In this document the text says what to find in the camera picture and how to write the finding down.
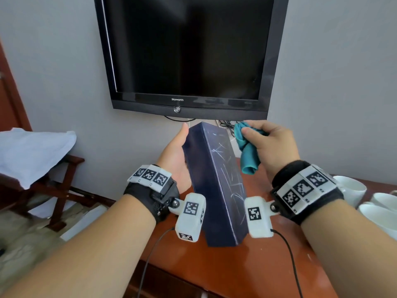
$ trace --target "person's left arm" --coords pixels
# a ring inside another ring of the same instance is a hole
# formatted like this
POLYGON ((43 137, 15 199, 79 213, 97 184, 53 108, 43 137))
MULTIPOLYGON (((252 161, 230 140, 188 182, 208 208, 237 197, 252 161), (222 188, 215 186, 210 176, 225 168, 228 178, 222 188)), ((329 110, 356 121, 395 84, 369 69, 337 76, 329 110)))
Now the person's left arm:
MULTIPOLYGON (((182 150, 188 132, 184 124, 156 163, 180 193, 191 186, 182 150)), ((122 297, 155 226, 151 212, 126 194, 2 297, 122 297)))

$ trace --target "white wall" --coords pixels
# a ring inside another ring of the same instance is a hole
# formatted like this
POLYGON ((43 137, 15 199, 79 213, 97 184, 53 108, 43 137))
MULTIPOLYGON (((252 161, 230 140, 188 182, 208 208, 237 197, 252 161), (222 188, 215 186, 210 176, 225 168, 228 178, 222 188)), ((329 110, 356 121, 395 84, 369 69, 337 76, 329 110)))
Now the white wall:
MULTIPOLYGON (((397 184, 397 0, 290 0, 269 119, 330 173, 397 184)), ((94 0, 0 0, 0 38, 35 131, 75 130, 76 187, 118 198, 179 128, 114 110, 94 0)))
POLYGON ((269 120, 334 174, 397 184, 397 0, 290 0, 269 120))

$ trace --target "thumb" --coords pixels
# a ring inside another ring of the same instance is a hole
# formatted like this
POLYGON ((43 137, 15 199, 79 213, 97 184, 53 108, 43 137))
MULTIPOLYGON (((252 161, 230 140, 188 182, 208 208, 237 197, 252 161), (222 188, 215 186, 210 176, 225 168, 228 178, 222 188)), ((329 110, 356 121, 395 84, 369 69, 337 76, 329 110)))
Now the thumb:
POLYGON ((184 124, 182 124, 182 128, 179 131, 179 133, 174 137, 174 139, 172 139, 170 143, 172 145, 175 144, 178 146, 182 146, 185 143, 188 134, 189 134, 189 126, 185 122, 184 124))
POLYGON ((243 127, 241 133, 249 142, 255 145, 256 148, 263 147, 266 144, 266 140, 268 140, 266 136, 261 135, 249 127, 243 127))

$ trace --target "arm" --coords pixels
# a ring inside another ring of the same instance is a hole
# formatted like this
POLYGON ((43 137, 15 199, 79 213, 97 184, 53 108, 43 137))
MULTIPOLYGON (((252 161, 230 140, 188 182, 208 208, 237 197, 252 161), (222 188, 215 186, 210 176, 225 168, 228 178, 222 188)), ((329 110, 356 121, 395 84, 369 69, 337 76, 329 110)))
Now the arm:
MULTIPOLYGON (((157 161, 179 192, 191 186, 182 150, 188 132, 183 124, 157 161)), ((2 297, 122 297, 155 226, 151 212, 124 195, 2 297)))
MULTIPOLYGON (((270 181, 300 159, 290 130, 268 121, 247 123, 270 133, 241 130, 256 146, 270 181)), ((397 241, 344 200, 321 207, 301 227, 340 297, 397 297, 397 241)))

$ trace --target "television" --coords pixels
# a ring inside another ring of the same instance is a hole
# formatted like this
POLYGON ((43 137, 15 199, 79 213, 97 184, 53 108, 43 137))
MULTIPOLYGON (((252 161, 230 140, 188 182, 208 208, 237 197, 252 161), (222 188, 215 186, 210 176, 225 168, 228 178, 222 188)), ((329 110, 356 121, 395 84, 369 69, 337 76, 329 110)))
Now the television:
POLYGON ((112 105, 266 119, 288 0, 95 0, 112 105))

